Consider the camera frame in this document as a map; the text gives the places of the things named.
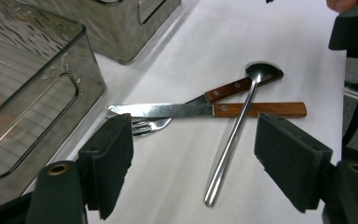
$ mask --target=white table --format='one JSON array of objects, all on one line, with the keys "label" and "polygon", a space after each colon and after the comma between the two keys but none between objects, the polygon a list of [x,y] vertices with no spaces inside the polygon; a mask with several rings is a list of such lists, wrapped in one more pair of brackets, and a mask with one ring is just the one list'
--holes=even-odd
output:
[{"label": "white table", "polygon": [[[284,77],[260,88],[255,102],[304,102],[308,115],[290,120],[334,149],[336,164],[345,73],[345,52],[327,47],[336,15],[324,0],[183,0],[131,64],[96,54],[108,90],[90,113],[108,104],[184,103],[242,78],[247,63],[269,61]],[[104,114],[88,120],[78,147],[103,121]],[[322,223],[323,203],[299,213],[264,172],[254,154],[257,119],[246,122],[217,204],[203,204],[213,159],[234,121],[175,119],[160,133],[134,138],[113,214],[103,222],[89,212],[89,223]]]}]

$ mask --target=knife handle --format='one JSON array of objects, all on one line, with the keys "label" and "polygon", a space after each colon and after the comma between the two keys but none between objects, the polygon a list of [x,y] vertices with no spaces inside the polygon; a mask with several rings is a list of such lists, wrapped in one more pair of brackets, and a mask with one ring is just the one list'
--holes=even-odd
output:
[{"label": "knife handle", "polygon": [[[213,104],[214,116],[217,118],[236,118],[243,104]],[[293,103],[252,103],[247,116],[257,117],[259,113],[273,114],[286,118],[304,118],[307,108],[302,102]]]},{"label": "knife handle", "polygon": [[[281,79],[282,77],[283,77],[283,71],[280,70],[279,75],[277,75],[274,78],[270,78],[266,81],[260,82],[258,86],[263,86],[265,84],[270,83],[271,81]],[[213,103],[228,98],[230,96],[233,96],[235,94],[248,91],[251,89],[251,86],[252,86],[252,80],[249,77],[245,77],[235,82],[231,82],[225,86],[218,87],[211,91],[206,91],[204,93],[204,96],[205,99],[208,101],[208,103]]]}]

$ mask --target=spoon handle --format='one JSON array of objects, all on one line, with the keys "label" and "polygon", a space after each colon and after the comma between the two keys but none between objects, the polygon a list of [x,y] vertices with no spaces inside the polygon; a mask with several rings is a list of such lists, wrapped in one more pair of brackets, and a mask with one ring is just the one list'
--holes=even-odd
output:
[{"label": "spoon handle", "polygon": [[214,206],[217,197],[219,196],[220,190],[223,186],[228,167],[230,165],[232,156],[234,155],[234,151],[237,147],[237,144],[243,131],[243,127],[246,121],[246,113],[250,109],[251,102],[255,96],[257,84],[257,81],[252,82],[251,89],[249,91],[248,96],[246,97],[242,111],[234,124],[234,128],[232,129],[231,134],[228,138],[227,145],[219,159],[219,162],[214,168],[214,172],[213,175],[211,175],[211,179],[208,181],[209,185],[206,189],[204,196],[204,203],[208,207]]}]

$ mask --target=fork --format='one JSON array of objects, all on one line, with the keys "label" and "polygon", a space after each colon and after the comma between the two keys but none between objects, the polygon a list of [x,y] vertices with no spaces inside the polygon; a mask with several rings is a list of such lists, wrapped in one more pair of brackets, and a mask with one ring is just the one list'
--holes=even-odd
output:
[{"label": "fork", "polygon": [[156,133],[170,124],[172,119],[132,119],[132,136]]},{"label": "fork", "polygon": [[[271,81],[281,79],[283,77],[283,72],[280,71],[280,74],[275,78],[272,78],[268,81],[263,81],[259,86],[270,83]],[[231,82],[227,85],[218,87],[216,89],[206,91],[203,95],[197,97],[196,99],[187,102],[187,104],[209,104],[214,103],[233,95],[243,93],[248,91],[251,87],[252,80],[248,77],[242,78],[240,80]],[[132,119],[132,136],[147,136],[152,133],[156,133],[166,128],[172,119]]]}]

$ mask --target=spoon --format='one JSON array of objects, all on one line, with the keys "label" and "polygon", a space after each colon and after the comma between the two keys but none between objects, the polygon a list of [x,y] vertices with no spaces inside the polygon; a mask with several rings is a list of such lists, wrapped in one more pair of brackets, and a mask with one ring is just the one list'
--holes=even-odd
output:
[{"label": "spoon", "polygon": [[246,121],[246,114],[251,107],[253,98],[255,97],[255,90],[258,83],[276,77],[281,72],[282,71],[276,65],[271,63],[251,63],[247,65],[246,74],[252,80],[252,86],[248,96],[246,97],[241,113],[238,116],[237,121],[235,122],[231,134],[228,138],[227,145],[219,158],[219,162],[212,167],[214,168],[211,170],[213,174],[210,176],[204,196],[204,203],[206,206],[214,206],[223,186],[229,164],[231,162],[232,156],[234,155],[235,148],[237,147],[237,144],[240,140],[240,136]]}]

